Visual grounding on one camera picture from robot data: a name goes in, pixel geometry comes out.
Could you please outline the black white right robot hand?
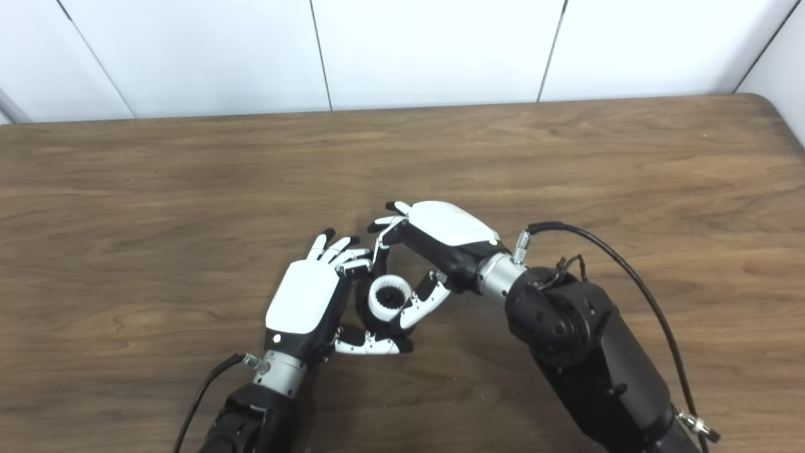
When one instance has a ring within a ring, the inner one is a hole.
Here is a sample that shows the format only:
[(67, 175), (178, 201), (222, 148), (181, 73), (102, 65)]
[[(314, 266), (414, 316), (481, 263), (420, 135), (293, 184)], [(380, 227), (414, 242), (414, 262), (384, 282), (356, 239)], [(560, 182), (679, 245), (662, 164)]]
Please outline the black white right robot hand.
[(386, 323), (393, 333), (409, 332), (451, 293), (481, 294), (480, 270), (492, 256), (508, 253), (500, 236), (483, 221), (443, 201), (406, 204), (391, 201), (394, 216), (375, 219), (366, 228), (376, 235), (373, 276), (386, 274), (391, 247), (403, 244), (434, 266)]

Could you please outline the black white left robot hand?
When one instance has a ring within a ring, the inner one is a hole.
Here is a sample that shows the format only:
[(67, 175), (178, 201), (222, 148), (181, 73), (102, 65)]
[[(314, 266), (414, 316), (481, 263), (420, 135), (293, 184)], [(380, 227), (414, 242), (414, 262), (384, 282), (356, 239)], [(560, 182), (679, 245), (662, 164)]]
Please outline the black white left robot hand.
[(340, 324), (353, 287), (374, 265), (371, 250), (361, 249), (359, 241), (335, 240), (335, 230), (327, 228), (304, 258), (289, 265), (265, 313), (265, 355), (284, 354), (313, 367), (333, 354), (413, 352), (407, 338)]

